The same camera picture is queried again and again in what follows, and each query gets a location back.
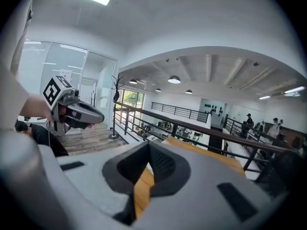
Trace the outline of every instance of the dome pendant light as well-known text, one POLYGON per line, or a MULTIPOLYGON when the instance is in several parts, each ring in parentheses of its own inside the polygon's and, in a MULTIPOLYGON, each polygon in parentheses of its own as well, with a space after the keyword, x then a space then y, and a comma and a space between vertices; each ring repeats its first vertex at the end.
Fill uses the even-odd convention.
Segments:
POLYGON ((136 81, 136 79, 131 79, 131 80, 129 81, 129 83, 137 84, 138 82, 136 81))
POLYGON ((168 81, 171 82, 171 83, 180 83, 180 78, 176 75, 173 75, 173 76, 170 76, 168 81))

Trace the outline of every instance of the wooden tabletop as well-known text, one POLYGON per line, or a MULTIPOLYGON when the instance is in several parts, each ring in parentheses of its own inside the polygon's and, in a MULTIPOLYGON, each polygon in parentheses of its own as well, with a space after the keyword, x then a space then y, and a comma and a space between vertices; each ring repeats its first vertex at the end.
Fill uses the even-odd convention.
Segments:
MULTIPOLYGON (((240 162, 236 159, 228 158, 222 155, 219 155, 214 152, 210 152, 201 148, 198 148, 196 146, 193 146, 191 144, 188 144, 184 141, 181 141, 179 139, 176 139, 174 137, 169 137, 165 139, 163 144, 175 146, 177 148, 181 148, 184 150, 189 150, 196 152, 198 154, 206 155, 212 158, 216 158, 222 163, 229 166, 230 169, 238 172, 241 175, 245 176, 244 170, 240 164, 240 162)), ((143 171, 142 175, 140 176, 139 180, 134 186, 133 189, 133 197, 134 197, 134 209, 135 209, 135 215, 138 219, 143 211, 146 209, 146 207, 149 205, 150 201, 150 188, 154 185, 154 176, 151 174, 149 169, 146 167, 143 171)))

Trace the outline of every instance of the railing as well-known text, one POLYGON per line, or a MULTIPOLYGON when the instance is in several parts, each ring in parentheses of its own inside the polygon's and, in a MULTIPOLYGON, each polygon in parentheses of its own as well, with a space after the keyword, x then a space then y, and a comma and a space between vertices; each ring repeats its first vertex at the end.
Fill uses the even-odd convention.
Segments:
MULTIPOLYGON (((229 133, 233 136, 240 137, 243 139, 253 140, 262 144, 278 144, 274 137, 267 135, 264 132, 261 132, 247 124, 242 124, 236 120, 233 120, 226 116, 224 121, 224 128, 229 131, 229 133)), ((250 146, 243 146, 250 155, 255 154, 255 158, 259 158, 262 160, 269 160, 272 158, 273 153, 268 152, 262 149, 254 149, 250 146)), ((256 162, 259 168, 263 168, 265 163, 256 162)))
POLYGON ((256 158, 255 155, 257 153, 258 150, 262 150, 265 151, 269 154, 279 154, 283 151, 286 151, 288 149, 283 149, 283 148, 279 148, 276 146, 272 146, 272 145, 268 145, 268 144, 264 144, 258 141, 254 141, 254 140, 248 140, 245 138, 240 138, 239 136, 234 136, 233 134, 229 135, 229 134, 225 134, 222 132, 219 132, 217 130, 213 130, 213 129, 207 129, 204 127, 200 127, 197 125, 193 125, 193 124, 189 124, 186 122, 182 122, 182 121, 178 121, 178 120, 174 120, 171 118, 168 118, 166 116, 163 115, 159 115, 153 112, 149 112, 146 110, 142 110, 139 108, 135 108, 126 104, 122 104, 122 103, 116 103, 117 105, 120 105, 121 108, 116 108, 116 105, 114 105, 114 113, 113 113, 113 117, 114 117, 114 122, 117 124, 117 126, 121 129, 124 130, 124 135, 130 135, 131 137, 133 137, 135 140, 138 140, 136 137, 141 138, 141 140, 147 140, 150 141, 148 138, 149 136, 154 136, 156 137, 158 140, 163 141, 166 137, 168 136, 173 136, 176 137, 178 139, 182 139, 185 142, 190 142, 194 145, 199 145, 205 148, 209 148, 212 151, 222 154, 222 155, 230 155, 230 156, 235 156, 238 158, 243 158, 246 159, 246 163, 243 166, 244 171, 251 171, 251 172, 260 172, 260 170, 254 170, 254 169, 249 169, 249 165, 252 161, 255 161, 259 164, 265 165, 270 158, 268 159, 261 159, 261 158, 256 158), (119 117, 120 115, 117 114, 116 112, 120 111, 120 113, 124 113, 125 114, 125 118, 123 117, 119 117), (143 115, 147 115, 147 116, 151 116, 157 119, 162 120, 163 122, 167 122, 167 123, 171 123, 171 127, 162 127, 159 126, 157 124, 152 124, 146 120, 144 120, 144 117, 142 118, 138 118, 135 115, 132 115, 133 113, 142 113, 143 115), (186 136, 186 131, 194 131, 199 133, 199 136, 201 136, 201 134, 204 135, 209 135, 209 136, 215 136, 215 137, 219 137, 222 138, 223 140, 226 141, 230 141, 230 142, 234 142, 237 144, 240 144, 242 146, 246 146, 246 147, 250 147, 252 148, 252 152, 250 154, 250 156, 243 156, 240 154, 236 154, 233 152, 229 152, 226 150, 221 150, 219 148, 215 148, 212 146, 208 146, 206 144, 203 144, 201 142, 199 142, 198 139, 194 139, 193 137, 189 137, 186 136))
POLYGON ((165 105, 165 104, 161 104, 157 102, 152 102, 152 109, 158 110, 161 112, 170 113, 173 115, 186 117, 188 119, 194 119, 194 120, 201 121, 204 123, 207 122, 207 118, 209 114, 206 112, 204 113, 204 112, 194 111, 194 110, 187 109, 187 108, 182 108, 182 107, 173 106, 173 105, 165 105))

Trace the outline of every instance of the green tree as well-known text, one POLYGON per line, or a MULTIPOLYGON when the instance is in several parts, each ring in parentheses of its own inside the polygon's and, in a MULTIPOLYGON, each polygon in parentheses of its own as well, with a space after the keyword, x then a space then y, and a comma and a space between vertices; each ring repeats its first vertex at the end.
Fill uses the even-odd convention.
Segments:
POLYGON ((135 107, 137 94, 138 93, 136 92, 132 92, 132 91, 126 92, 125 91, 124 104, 128 104, 128 105, 135 107))

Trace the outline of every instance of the wooden board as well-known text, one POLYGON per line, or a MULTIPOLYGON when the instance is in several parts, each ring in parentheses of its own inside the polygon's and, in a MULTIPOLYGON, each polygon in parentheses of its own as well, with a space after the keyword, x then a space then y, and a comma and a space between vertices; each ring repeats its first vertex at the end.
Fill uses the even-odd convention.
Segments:
MULTIPOLYGON (((238 160, 228 158, 228 157, 216 154, 214 152, 210 152, 210 151, 198 148, 196 146, 183 142, 174 137, 169 137, 166 140, 164 140, 162 143, 171 145, 171 146, 175 146, 175 147, 178 147, 184 150, 193 151, 198 154, 206 155, 212 158, 216 158, 222 163, 229 166, 230 169, 245 176, 244 170, 238 160)), ((137 219, 142 215, 143 211, 149 205, 150 188, 153 185, 154 185, 154 176, 150 173, 150 171, 146 167, 133 189, 134 209, 135 209, 135 215, 137 219)))

